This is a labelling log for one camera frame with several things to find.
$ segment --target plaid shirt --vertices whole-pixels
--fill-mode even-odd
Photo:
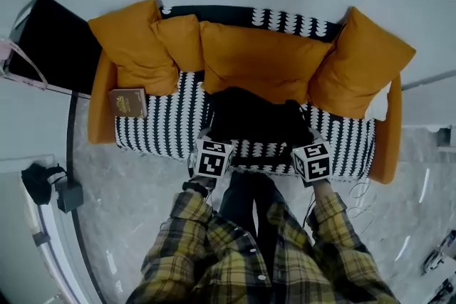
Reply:
[[[200,195],[179,193],[127,303],[397,303],[345,210],[332,194],[312,211],[312,246],[287,205],[273,204],[270,278],[250,233],[213,214]]]

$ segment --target leg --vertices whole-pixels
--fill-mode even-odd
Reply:
[[[256,174],[254,181],[255,203],[258,213],[258,247],[263,255],[269,277],[273,278],[274,256],[277,245],[277,226],[269,223],[267,212],[273,203],[284,202],[274,182],[265,174]]]
[[[249,173],[233,172],[229,188],[223,195],[219,214],[256,238],[253,208],[254,187]]]

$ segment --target book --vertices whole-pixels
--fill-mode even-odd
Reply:
[[[112,89],[109,92],[109,101],[116,117],[145,118],[147,116],[144,89]]]

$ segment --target orange pillow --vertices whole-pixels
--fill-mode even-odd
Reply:
[[[375,94],[398,76],[415,52],[353,7],[335,51],[309,83],[311,102],[342,117],[363,118]]]
[[[150,28],[181,71],[193,73],[204,70],[200,25],[194,14],[156,21]]]
[[[330,43],[264,29],[201,22],[204,89],[215,93],[230,86],[272,103],[288,99],[303,104],[307,84]]]
[[[88,22],[118,68],[119,88],[144,87],[151,95],[177,91],[177,66],[149,27],[158,19],[161,15],[155,0],[145,0]]]

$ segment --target marble floor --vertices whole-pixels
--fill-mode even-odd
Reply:
[[[81,230],[105,299],[124,303],[140,280],[144,255],[170,212],[173,195],[187,179],[187,170],[173,159],[141,156],[115,145],[89,145],[87,117],[88,102],[79,100],[74,169],[84,190],[85,202],[78,209]],[[311,189],[304,189],[296,178],[272,178],[295,216],[304,219]],[[228,183],[226,176],[217,184],[214,208]],[[438,152],[435,134],[404,129],[392,184],[344,182],[333,187],[347,204],[382,277],[401,299],[419,277],[426,255],[456,226],[456,155]]]

